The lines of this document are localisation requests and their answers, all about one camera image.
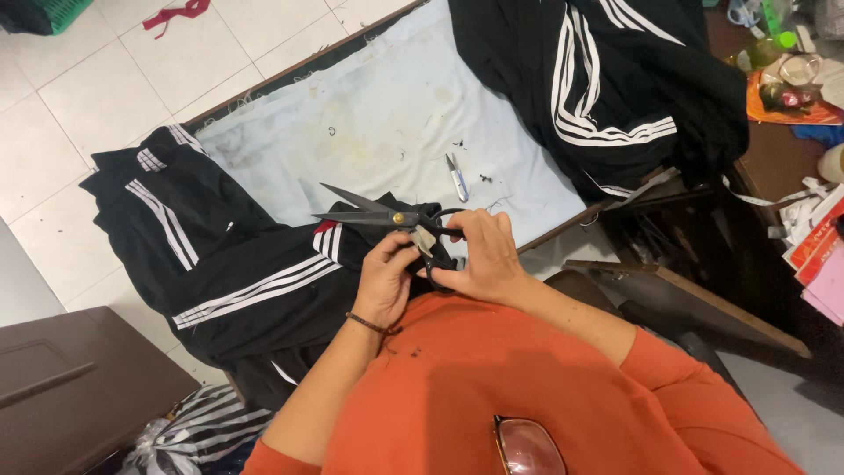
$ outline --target bracelet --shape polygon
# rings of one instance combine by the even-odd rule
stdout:
[[[381,333],[384,336],[396,335],[399,331],[402,330],[402,327],[398,327],[396,330],[388,330],[386,328],[382,328],[378,325],[375,325],[373,323],[370,323],[370,322],[362,319],[361,317],[359,317],[359,316],[357,316],[357,315],[355,315],[351,312],[346,312],[346,318],[352,319],[352,320],[360,323],[361,325],[365,326],[366,328],[368,328],[370,330],[377,331],[378,333]]]

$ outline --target eyeglasses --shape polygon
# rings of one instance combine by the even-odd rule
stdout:
[[[493,417],[495,443],[507,475],[566,475],[551,435],[530,419]]]

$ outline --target orange sleeve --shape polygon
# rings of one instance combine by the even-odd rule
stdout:
[[[653,393],[671,427],[710,472],[803,473],[708,365],[640,328],[621,371]]]
[[[270,449],[258,439],[241,475],[317,475],[322,468]]]

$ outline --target glasses lens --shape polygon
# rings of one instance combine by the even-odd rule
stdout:
[[[565,475],[560,451],[545,429],[527,419],[505,419],[498,428],[501,451],[513,475]]]

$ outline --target pink paper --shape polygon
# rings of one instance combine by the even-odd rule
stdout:
[[[837,325],[844,322],[844,246],[836,246],[832,251],[818,275],[803,291],[803,300]]]

